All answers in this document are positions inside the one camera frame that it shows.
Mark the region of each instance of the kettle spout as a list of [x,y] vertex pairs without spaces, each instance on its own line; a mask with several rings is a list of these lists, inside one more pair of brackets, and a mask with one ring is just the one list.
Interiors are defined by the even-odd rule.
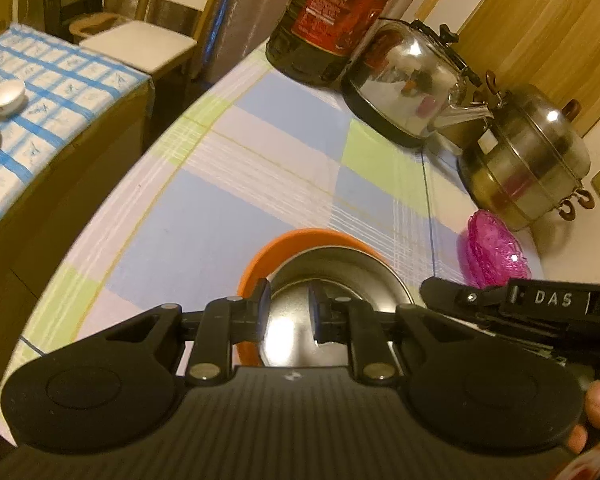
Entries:
[[437,130],[445,126],[485,118],[493,119],[493,114],[486,104],[472,104],[467,107],[450,105],[438,117],[433,119],[431,126]]

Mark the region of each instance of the white chair cushion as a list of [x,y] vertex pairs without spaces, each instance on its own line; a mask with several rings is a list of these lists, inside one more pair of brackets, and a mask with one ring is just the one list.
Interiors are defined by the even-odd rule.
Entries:
[[196,46],[189,36],[146,22],[129,22],[91,36],[80,46],[153,75]]

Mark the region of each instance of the plastic wrap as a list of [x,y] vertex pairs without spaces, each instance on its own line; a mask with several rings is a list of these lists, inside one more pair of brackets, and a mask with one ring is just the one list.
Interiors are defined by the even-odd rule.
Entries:
[[[413,0],[389,0],[383,15],[400,18]],[[228,0],[203,77],[215,83],[273,31],[289,0]]]
[[471,218],[464,245],[465,276],[479,288],[506,285],[509,278],[531,277],[518,240],[496,215],[479,210]]

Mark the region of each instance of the stainless steel bowl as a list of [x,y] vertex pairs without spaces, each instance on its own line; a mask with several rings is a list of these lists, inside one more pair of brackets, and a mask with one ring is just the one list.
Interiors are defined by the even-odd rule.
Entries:
[[318,247],[299,253],[268,278],[271,308],[260,346],[266,366],[347,365],[345,345],[318,345],[314,341],[308,306],[308,286],[313,280],[323,284],[330,298],[359,298],[382,312],[394,312],[398,304],[413,303],[402,280],[387,265],[345,247]]

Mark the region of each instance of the table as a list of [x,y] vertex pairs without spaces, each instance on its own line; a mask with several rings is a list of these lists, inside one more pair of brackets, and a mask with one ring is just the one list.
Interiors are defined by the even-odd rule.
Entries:
[[[25,362],[162,303],[235,293],[258,250],[296,228],[366,242],[420,301],[462,281],[476,211],[448,154],[398,148],[332,91],[275,71],[264,46],[196,101],[116,187],[59,267],[13,353]],[[541,269],[529,234],[523,245]],[[0,413],[0,433],[10,438]]]
[[0,35],[0,83],[27,102],[0,120],[0,380],[56,267],[141,156],[145,74],[24,25]]

